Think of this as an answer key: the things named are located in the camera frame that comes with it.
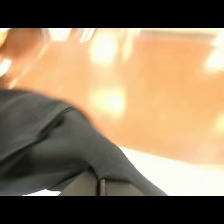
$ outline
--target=brown surface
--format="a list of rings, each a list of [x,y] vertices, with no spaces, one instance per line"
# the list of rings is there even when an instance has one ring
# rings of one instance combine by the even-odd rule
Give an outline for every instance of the brown surface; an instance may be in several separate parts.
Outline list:
[[[91,52],[105,32],[117,42],[116,56],[94,62],[97,55],[91,57]],[[99,29],[85,43],[77,35],[65,43],[38,39],[29,51],[14,54],[7,86],[69,101],[118,145],[187,162],[223,164],[224,77],[204,67],[214,50],[212,38],[119,37],[118,30]],[[108,58],[111,45],[107,41],[98,51],[102,48]]]

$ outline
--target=blurry background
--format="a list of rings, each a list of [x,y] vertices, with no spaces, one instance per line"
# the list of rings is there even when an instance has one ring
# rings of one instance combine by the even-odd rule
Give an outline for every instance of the blurry background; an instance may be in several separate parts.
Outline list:
[[[79,107],[171,195],[224,195],[223,29],[1,29],[2,86]]]

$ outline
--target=white floor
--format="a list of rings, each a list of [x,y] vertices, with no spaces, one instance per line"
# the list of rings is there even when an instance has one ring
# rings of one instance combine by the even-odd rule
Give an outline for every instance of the white floor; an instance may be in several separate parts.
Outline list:
[[[126,148],[121,149],[146,178],[168,195],[224,196],[224,171],[196,167]],[[59,193],[43,190],[30,195],[56,196]]]

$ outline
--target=wooden floor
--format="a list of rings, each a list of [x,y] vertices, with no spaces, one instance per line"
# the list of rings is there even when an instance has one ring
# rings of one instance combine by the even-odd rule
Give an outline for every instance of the wooden floor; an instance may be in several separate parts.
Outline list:
[[[216,63],[224,53],[212,45],[215,35],[98,29],[82,43],[75,32],[63,43],[38,35],[18,31],[7,40],[7,88],[80,107],[117,145],[224,164],[224,72]]]

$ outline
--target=black pants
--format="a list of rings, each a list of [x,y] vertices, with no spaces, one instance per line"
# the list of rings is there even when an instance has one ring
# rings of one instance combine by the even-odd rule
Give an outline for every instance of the black pants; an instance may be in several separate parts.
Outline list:
[[[0,91],[0,195],[61,191],[87,170],[98,180],[165,195],[79,110],[34,93],[8,91]]]

